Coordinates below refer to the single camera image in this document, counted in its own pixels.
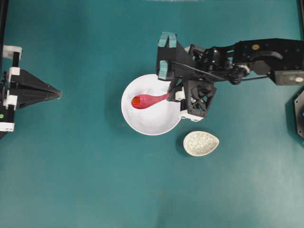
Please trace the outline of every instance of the pink spoon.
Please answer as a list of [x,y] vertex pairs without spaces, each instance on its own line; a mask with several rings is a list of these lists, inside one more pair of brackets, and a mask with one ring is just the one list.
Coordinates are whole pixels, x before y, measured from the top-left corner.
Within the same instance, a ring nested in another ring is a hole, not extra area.
[[160,101],[167,99],[168,96],[169,96],[169,94],[164,94],[162,96],[151,96],[151,95],[147,95],[147,94],[139,94],[132,99],[131,104],[134,108],[144,109],[144,108],[148,108],[156,103],[159,103]]

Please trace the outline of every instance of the teal table surface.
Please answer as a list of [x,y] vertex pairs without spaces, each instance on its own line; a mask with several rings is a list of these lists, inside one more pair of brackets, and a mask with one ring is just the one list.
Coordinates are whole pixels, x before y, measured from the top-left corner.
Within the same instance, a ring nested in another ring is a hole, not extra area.
[[[161,136],[125,122],[123,91],[155,73],[162,31],[184,47],[301,39],[296,0],[11,0],[5,44],[63,95],[17,111],[0,141],[1,228],[304,227],[301,87],[219,83],[205,120]],[[193,130],[219,147],[187,155]]]

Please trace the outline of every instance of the white bracket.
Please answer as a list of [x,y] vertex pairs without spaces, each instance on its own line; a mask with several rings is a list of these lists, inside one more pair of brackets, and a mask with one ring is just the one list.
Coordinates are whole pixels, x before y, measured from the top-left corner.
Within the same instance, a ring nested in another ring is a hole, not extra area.
[[13,132],[14,129],[14,123],[0,122],[0,132]]
[[187,109],[180,111],[179,117],[181,119],[190,119],[193,122],[198,122],[203,119],[203,117],[189,114]]
[[175,93],[175,100],[181,101],[186,99],[184,87],[181,88],[181,91]]
[[[11,67],[9,69],[8,82],[10,82],[10,79],[11,79],[12,75],[20,76],[20,67]],[[6,95],[6,99],[4,99],[4,101],[3,101],[3,106],[5,106],[6,109],[8,109],[9,105],[13,105],[14,110],[16,110],[17,100],[18,100],[18,96],[10,95],[10,90],[8,90],[7,95]]]
[[3,45],[3,53],[2,53],[3,58],[13,59],[14,52],[20,53],[19,60],[21,60],[22,47]]
[[12,75],[20,76],[20,67],[11,67],[9,69],[9,82]]

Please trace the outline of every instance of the white bowl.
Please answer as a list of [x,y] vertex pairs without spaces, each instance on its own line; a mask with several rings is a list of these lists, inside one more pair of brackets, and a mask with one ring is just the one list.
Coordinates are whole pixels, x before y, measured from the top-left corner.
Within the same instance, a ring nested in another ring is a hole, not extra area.
[[185,151],[192,156],[205,156],[219,145],[219,139],[208,132],[190,132],[184,138]]
[[136,95],[161,96],[167,93],[169,84],[170,82],[158,80],[157,75],[143,75],[126,87],[122,97],[122,112],[134,130],[145,135],[160,135],[179,123],[180,103],[164,100],[146,109],[136,109],[131,105]]

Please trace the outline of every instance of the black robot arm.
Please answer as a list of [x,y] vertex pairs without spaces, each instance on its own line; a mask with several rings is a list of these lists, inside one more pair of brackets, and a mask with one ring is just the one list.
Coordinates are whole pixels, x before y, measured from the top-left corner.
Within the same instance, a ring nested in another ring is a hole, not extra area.
[[[288,39],[241,41],[228,47],[183,48],[173,33],[158,43],[156,72],[171,81],[169,101],[180,102],[180,117],[199,121],[207,116],[214,84],[270,78],[278,86],[304,85],[304,42]],[[261,77],[247,78],[251,71]]]

